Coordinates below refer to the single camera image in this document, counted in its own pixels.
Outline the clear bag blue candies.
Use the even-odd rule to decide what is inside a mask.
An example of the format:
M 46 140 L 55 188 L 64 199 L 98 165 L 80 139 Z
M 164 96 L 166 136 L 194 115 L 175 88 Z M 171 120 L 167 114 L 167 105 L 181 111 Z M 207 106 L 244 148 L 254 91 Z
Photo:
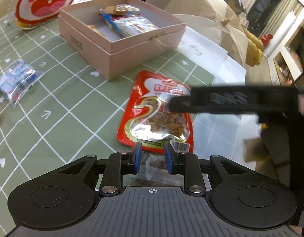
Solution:
M 19 104 L 28 90 L 45 74 L 18 59 L 0 77 L 0 91 L 12 106 Z

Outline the white red snack packet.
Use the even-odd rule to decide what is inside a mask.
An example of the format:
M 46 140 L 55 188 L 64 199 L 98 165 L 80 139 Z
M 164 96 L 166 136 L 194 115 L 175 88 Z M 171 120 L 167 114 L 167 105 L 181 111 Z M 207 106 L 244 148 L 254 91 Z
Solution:
M 143 34 L 157 30 L 158 27 L 141 15 L 126 16 L 125 19 L 117 22 L 122 30 L 125 30 L 130 36 Z

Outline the beige paper umbrella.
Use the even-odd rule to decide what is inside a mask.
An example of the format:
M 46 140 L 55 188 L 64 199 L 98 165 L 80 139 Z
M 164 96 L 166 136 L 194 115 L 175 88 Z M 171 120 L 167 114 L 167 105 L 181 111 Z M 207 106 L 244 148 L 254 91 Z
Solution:
M 246 63 L 248 38 L 238 16 L 224 0 L 146 0 L 182 20 L 188 27 L 227 51 L 241 66 Z

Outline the orange round pastry packet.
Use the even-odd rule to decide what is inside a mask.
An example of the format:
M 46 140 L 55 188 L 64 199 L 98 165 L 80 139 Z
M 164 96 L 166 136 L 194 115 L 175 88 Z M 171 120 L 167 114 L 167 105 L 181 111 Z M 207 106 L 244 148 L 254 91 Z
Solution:
M 110 14 L 113 16 L 124 16 L 127 14 L 139 13 L 140 9 L 130 4 L 109 5 L 99 10 L 100 14 Z

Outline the blue white snack packet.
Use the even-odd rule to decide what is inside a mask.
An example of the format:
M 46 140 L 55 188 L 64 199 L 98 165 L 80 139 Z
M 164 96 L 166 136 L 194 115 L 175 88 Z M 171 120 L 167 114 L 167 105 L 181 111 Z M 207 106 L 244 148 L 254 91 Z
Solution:
M 117 22 L 120 22 L 120 20 L 125 19 L 126 16 L 114 16 L 111 14 L 101 14 L 101 16 L 105 22 L 122 37 L 126 38 L 130 36 L 125 30 L 121 29 L 121 26 L 117 24 Z

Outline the green grid tablecloth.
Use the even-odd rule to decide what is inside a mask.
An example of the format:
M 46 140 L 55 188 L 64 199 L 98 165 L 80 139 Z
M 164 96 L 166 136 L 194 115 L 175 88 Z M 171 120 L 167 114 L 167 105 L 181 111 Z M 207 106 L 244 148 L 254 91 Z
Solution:
M 88 154 L 127 150 L 116 135 L 140 71 L 190 86 L 214 79 L 175 49 L 109 82 L 60 36 L 57 20 L 22 31 L 3 17 L 0 77 L 17 59 L 45 74 L 16 106 L 0 92 L 0 236 L 14 228 L 7 199 L 15 187 Z

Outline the large red snack pouch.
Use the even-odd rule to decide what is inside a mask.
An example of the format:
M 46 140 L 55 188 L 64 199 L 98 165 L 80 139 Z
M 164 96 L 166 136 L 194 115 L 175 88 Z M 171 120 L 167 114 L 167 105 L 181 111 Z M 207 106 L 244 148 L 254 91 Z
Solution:
M 140 71 L 117 131 L 127 146 L 141 142 L 144 150 L 164 153 L 170 143 L 176 152 L 193 152 L 193 124 L 189 113 L 173 113 L 170 99 L 190 94 L 183 83 L 149 71 Z

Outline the rabbit face plush bag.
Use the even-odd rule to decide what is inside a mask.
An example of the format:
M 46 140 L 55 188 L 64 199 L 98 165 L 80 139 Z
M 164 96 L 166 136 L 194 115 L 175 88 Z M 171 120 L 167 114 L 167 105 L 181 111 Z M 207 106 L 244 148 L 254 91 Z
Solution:
M 60 9 L 73 0 L 11 0 L 16 25 L 22 29 L 35 28 L 55 18 Z

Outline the clear dark snack packet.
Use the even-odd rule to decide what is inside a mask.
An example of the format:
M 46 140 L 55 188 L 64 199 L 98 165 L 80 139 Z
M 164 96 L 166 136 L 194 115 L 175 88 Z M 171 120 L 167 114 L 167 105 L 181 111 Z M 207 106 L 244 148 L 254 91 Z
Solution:
M 181 175 L 170 175 L 166 169 L 163 155 L 144 152 L 142 155 L 140 172 L 133 179 L 141 186 L 183 186 Z

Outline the pink cardboard box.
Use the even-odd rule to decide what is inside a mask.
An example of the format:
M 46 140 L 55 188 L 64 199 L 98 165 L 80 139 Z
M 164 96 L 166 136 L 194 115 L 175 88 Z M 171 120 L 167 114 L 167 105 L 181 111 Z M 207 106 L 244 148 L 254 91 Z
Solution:
M 157 26 L 151 32 L 122 37 L 99 14 L 107 5 L 130 4 Z M 64 7 L 60 35 L 107 81 L 178 47 L 186 23 L 141 0 L 93 0 Z

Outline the white paper sheet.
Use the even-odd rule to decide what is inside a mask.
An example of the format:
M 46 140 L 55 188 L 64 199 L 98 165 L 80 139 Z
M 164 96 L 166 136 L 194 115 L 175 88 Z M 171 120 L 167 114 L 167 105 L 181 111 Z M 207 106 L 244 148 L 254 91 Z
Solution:
M 219 45 L 186 27 L 176 51 L 214 76 L 214 85 L 246 84 L 246 70 Z

